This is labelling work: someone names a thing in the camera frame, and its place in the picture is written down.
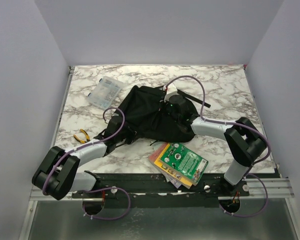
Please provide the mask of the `black student backpack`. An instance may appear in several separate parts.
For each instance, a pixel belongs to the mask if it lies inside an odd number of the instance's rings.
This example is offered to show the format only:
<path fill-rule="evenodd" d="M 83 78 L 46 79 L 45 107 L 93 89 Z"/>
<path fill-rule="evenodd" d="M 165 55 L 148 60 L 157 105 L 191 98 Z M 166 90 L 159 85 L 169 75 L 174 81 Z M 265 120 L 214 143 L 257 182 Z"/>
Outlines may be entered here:
<path fill-rule="evenodd" d="M 199 116 L 194 103 L 202 104 L 202 100 L 181 90 L 178 90 L 178 93 L 192 102 L 193 115 Z M 184 129 L 165 112 L 164 96 L 161 86 L 133 86 L 118 107 L 125 115 L 125 123 L 123 129 L 114 137 L 115 143 L 125 142 L 130 145 L 140 138 L 169 143 L 191 141 L 195 134 L 189 129 Z M 107 127 L 95 136 L 95 139 L 106 137 Z"/>

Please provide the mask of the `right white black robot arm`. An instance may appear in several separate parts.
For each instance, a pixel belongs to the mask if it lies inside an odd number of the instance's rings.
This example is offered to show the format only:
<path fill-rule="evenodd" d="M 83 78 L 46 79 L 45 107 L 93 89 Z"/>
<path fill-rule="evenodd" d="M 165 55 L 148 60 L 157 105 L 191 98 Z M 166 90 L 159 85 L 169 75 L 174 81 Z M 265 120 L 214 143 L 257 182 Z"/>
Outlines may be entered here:
<path fill-rule="evenodd" d="M 208 136 L 225 140 L 233 156 L 233 161 L 223 175 L 220 191 L 231 196 L 238 190 L 238 183 L 249 173 L 251 168 L 270 156 L 271 147 L 268 139 L 260 133 L 252 122 L 241 117 L 236 121 L 208 119 L 200 109 L 199 116 L 190 114 L 186 109 L 183 96 L 173 83 L 163 86 L 164 102 L 172 107 L 172 116 L 182 128 L 191 130 L 195 135 Z"/>

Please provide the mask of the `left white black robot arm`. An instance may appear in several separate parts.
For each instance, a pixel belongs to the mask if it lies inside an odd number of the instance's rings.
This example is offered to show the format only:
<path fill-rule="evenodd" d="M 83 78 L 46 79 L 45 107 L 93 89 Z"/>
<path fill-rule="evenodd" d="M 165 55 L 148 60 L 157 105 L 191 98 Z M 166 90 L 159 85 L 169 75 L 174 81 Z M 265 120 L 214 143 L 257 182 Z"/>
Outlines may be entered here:
<path fill-rule="evenodd" d="M 56 200 L 63 199 L 69 192 L 83 190 L 89 197 L 100 194 L 101 185 L 90 173 L 78 173 L 78 168 L 94 159 L 103 158 L 116 149 L 116 135 L 123 129 L 126 121 L 124 112 L 117 107 L 109 107 L 120 113 L 121 125 L 110 136 L 92 139 L 70 150 L 58 146 L 50 148 L 34 173 L 31 183 L 41 189 L 43 195 Z"/>

